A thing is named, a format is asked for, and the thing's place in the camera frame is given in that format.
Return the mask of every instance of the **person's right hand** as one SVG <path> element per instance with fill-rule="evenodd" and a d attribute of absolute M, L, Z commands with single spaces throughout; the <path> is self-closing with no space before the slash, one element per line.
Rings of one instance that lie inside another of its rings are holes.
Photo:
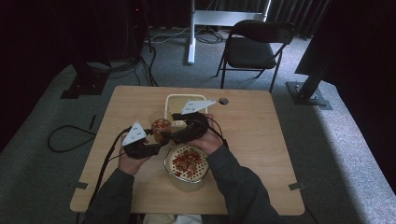
<path fill-rule="evenodd" d="M 211 118 L 208 120 L 209 126 L 213 128 L 213 115 L 205 114 L 207 118 Z M 204 151 L 207 155 L 212 154 L 219 147 L 223 145 L 221 139 L 213 133 L 211 130 L 207 130 L 207 132 L 201 138 L 195 139 L 188 143 L 189 145 L 196 146 Z"/>
<path fill-rule="evenodd" d="M 124 140 L 125 135 L 121 137 L 121 143 Z M 146 157 L 143 159 L 134 159 L 132 157 L 129 157 L 126 153 L 123 147 L 120 148 L 120 156 L 119 156 L 119 169 L 122 170 L 124 173 L 128 175 L 136 175 L 136 173 L 139 171 L 140 166 L 145 163 L 145 161 L 148 161 L 151 157 Z"/>

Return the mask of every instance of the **gray carpet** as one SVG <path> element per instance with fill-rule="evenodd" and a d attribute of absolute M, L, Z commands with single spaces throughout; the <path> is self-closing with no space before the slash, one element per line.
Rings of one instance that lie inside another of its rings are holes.
<path fill-rule="evenodd" d="M 153 44 L 156 58 L 152 74 L 164 87 L 219 88 L 216 72 L 223 44 L 197 42 L 195 64 L 186 65 L 186 38 L 172 38 Z M 301 82 L 295 75 L 309 41 L 295 37 L 284 51 L 273 99 L 290 153 L 306 212 L 285 217 L 290 223 L 396 223 L 396 197 L 367 147 L 336 88 L 322 82 L 319 90 L 332 110 L 318 106 L 295 105 L 285 85 Z M 153 54 L 144 47 L 149 63 Z M 114 66 L 123 62 L 114 62 Z M 135 71 L 110 75 L 102 95 L 83 95 L 61 100 L 75 77 L 71 66 L 52 80 L 30 117 L 24 122 L 0 154 L 0 223 L 74 223 L 76 214 L 69 209 L 74 188 L 91 150 L 92 141 L 76 150 L 55 153 L 47 140 L 52 131 L 65 125 L 96 132 L 112 91 L 118 85 L 148 85 L 144 66 Z M 261 78 L 255 74 L 234 72 L 226 77 L 226 89 L 268 91 L 272 71 Z M 60 130 L 51 143 L 69 148 L 92 136 L 72 130 Z"/>

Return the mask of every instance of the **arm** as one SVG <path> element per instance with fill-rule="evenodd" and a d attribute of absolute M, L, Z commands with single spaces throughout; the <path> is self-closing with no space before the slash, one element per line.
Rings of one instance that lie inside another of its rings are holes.
<path fill-rule="evenodd" d="M 140 160 L 128 157 L 120 149 L 119 167 L 100 188 L 86 211 L 84 223 L 128 223 L 131 213 L 134 175 L 149 157 Z"/>
<path fill-rule="evenodd" d="M 231 151 L 213 132 L 189 142 L 202 149 L 219 191 L 224 196 L 231 223 L 286 223 L 270 204 L 260 178 L 240 166 Z"/>

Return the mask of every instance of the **black cable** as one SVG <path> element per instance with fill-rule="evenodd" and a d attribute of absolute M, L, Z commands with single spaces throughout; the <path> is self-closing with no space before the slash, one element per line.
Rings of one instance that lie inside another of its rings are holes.
<path fill-rule="evenodd" d="M 136 70 L 137 70 L 137 68 L 139 67 L 139 65 L 142 63 L 142 61 L 141 60 L 139 60 L 139 62 L 132 68 L 132 71 L 130 71 L 130 72 L 128 72 L 128 73 L 126 73 L 126 74 L 123 74 L 123 75 L 120 75 L 120 76 L 117 76 L 117 77 L 112 77 L 112 76 L 109 76 L 107 79 L 117 79 L 117 78 L 122 78 L 122 77 L 126 77 L 126 76 L 128 76 L 128 75 L 130 75 L 130 74 L 132 74 L 132 73 L 134 73 L 135 75 L 136 75 L 136 77 L 137 77 L 137 79 L 138 79 L 138 83 L 140 83 L 140 78 L 137 76 L 137 73 L 136 73 Z"/>
<path fill-rule="evenodd" d="M 105 170 L 106 170 L 106 168 L 107 168 L 107 164 L 108 164 L 108 162 L 109 162 L 109 159 L 110 159 L 111 154 L 113 154 L 113 151 L 114 151 L 114 149 L 116 148 L 117 142 L 119 141 L 119 139 L 122 137 L 123 134 L 128 133 L 129 131 L 131 131 L 131 128 L 132 128 L 132 127 L 127 128 L 127 129 L 123 130 L 122 132 L 120 132 L 119 135 L 118 135 L 118 136 L 116 137 L 116 139 L 114 140 L 114 143 L 113 143 L 113 145 L 111 146 L 110 150 L 107 152 L 107 155 L 106 155 L 106 157 L 105 157 L 105 161 L 103 162 L 102 168 L 101 168 L 101 170 L 100 170 L 100 173 L 99 173 L 99 176 L 98 176 L 98 181 L 97 181 L 97 183 L 96 183 L 96 187 L 95 187 L 95 190 L 94 190 L 93 195 L 92 195 L 92 197 L 91 197 L 91 200 L 90 200 L 89 205 L 92 204 L 93 200 L 94 200 L 95 197 L 96 197 L 96 194 L 97 194 L 98 191 L 99 191 L 100 184 L 102 183 L 103 175 L 105 174 Z"/>
<path fill-rule="evenodd" d="M 79 215 L 80 215 L 80 213 L 76 214 L 76 224 L 79 224 Z"/>
<path fill-rule="evenodd" d="M 108 161 L 112 161 L 112 160 L 114 160 L 114 159 L 116 159 L 116 158 L 118 158 L 118 157 L 120 157 L 120 156 L 122 156 L 123 154 L 125 154 L 126 152 L 123 152 L 123 153 L 121 153 L 120 155 L 118 155 L 118 156 L 115 156 L 115 157 L 112 157 L 111 159 L 109 159 Z"/>
<path fill-rule="evenodd" d="M 198 36 L 196 36 L 195 39 L 204 44 L 219 44 L 226 41 L 226 38 L 224 38 L 224 36 L 219 33 L 209 32 L 207 33 L 207 35 L 213 35 L 216 38 L 216 40 L 207 40 Z"/>
<path fill-rule="evenodd" d="M 76 127 L 76 126 L 73 126 L 73 125 L 64 125 L 64 126 L 61 126 L 61 127 L 57 128 L 57 129 L 55 129 L 54 131 L 52 131 L 52 133 L 49 134 L 49 138 L 48 138 L 48 140 L 47 140 L 47 145 L 48 145 L 48 147 L 49 147 L 49 150 L 51 150 L 51 151 L 53 151 L 53 152 L 57 152 L 57 153 L 68 152 L 68 151 L 74 150 L 74 149 L 76 149 L 76 148 L 78 148 L 78 147 L 81 147 L 81 146 L 83 146 L 83 145 L 85 145 L 85 144 L 91 142 L 91 140 L 95 139 L 95 137 L 92 137 L 92 138 L 88 139 L 87 141 L 82 142 L 82 143 L 80 143 L 80 144 L 78 144 L 78 145 L 76 145 L 76 146 L 74 146 L 74 147 L 70 147 L 70 148 L 68 148 L 68 149 L 63 149 L 63 150 L 55 149 L 55 148 L 51 145 L 51 143 L 50 143 L 51 137 L 52 137 L 55 133 L 57 133 L 58 131 L 60 131 L 61 129 L 65 129 L 65 128 L 77 129 L 77 130 L 80 130 L 80 131 L 82 131 L 82 132 L 84 132 L 84 133 L 90 133 L 90 134 L 96 136 L 96 133 L 92 133 L 92 132 L 83 130 L 83 129 L 79 128 L 79 127 Z"/>
<path fill-rule="evenodd" d="M 154 79 L 154 76 L 153 76 L 152 73 L 151 73 L 151 66 L 152 66 L 152 65 L 148 65 L 144 59 L 142 59 L 142 61 L 143 61 L 143 64 L 144 64 L 144 65 L 146 66 L 146 68 L 148 69 L 148 84 L 149 84 L 150 86 L 154 86 L 154 85 L 155 85 L 155 86 L 159 87 L 157 81 Z"/>
<path fill-rule="evenodd" d="M 151 80 L 151 86 L 152 86 L 152 83 L 155 83 L 155 85 L 158 87 L 159 85 L 158 85 L 158 83 L 155 81 L 154 76 L 153 76 L 152 73 L 151 73 L 151 71 L 152 71 L 152 65 L 154 65 L 155 58 L 157 57 L 157 50 L 156 50 L 154 47 L 152 47 L 151 45 L 149 45 L 148 47 L 149 47 L 150 49 L 152 49 L 152 52 L 153 52 L 153 57 L 152 57 L 152 59 L 151 59 L 151 62 L 149 63 L 149 67 L 148 67 L 149 78 L 150 78 L 150 80 Z"/>
<path fill-rule="evenodd" d="M 219 124 L 214 120 L 214 119 L 212 119 L 212 118 L 207 118 L 207 119 L 210 119 L 210 120 L 212 120 L 213 122 L 215 122 L 216 123 L 216 125 L 218 125 L 218 128 L 219 128 L 219 131 L 220 131 L 220 134 L 221 134 L 221 136 L 222 136 L 222 130 L 221 130 L 221 128 L 220 128 L 220 126 L 219 126 Z"/>
<path fill-rule="evenodd" d="M 136 73 L 136 69 L 134 70 L 134 76 L 137 78 L 137 84 L 138 84 L 139 86 L 141 86 L 141 84 L 140 84 L 140 77 L 139 77 L 139 75 Z"/>
<path fill-rule="evenodd" d="M 201 125 L 204 125 L 207 129 L 212 131 L 215 135 L 217 135 L 221 139 L 221 142 L 223 143 L 224 146 L 228 147 L 227 140 L 223 137 L 221 128 L 220 128 L 219 124 L 215 120 L 213 120 L 213 121 L 218 125 L 219 130 L 220 130 L 221 133 L 216 131 L 214 128 L 210 127 L 210 125 L 207 125 L 207 124 L 203 123 L 202 121 L 200 121 L 198 119 L 191 119 L 191 121 L 200 123 Z"/>
<path fill-rule="evenodd" d="M 314 217 L 314 215 L 311 213 L 311 211 L 304 205 L 306 212 L 309 214 L 309 216 L 312 217 L 312 219 L 314 219 L 316 224 L 319 224 L 318 220 Z"/>
<path fill-rule="evenodd" d="M 133 68 L 136 67 L 136 65 L 139 63 L 139 59 L 138 58 L 129 58 L 127 63 L 122 64 L 120 66 L 117 67 L 110 67 L 110 68 L 99 68 L 99 67 L 95 67 L 93 65 L 90 65 L 90 68 L 93 71 L 98 71 L 98 72 L 106 72 L 106 73 L 113 73 L 113 72 L 123 72 L 123 71 L 129 71 Z"/>

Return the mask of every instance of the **chair seat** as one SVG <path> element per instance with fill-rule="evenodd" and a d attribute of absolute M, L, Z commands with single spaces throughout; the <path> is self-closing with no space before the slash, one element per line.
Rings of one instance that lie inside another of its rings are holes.
<path fill-rule="evenodd" d="M 276 60 L 270 44 L 244 37 L 232 37 L 225 57 L 234 68 L 272 69 Z"/>

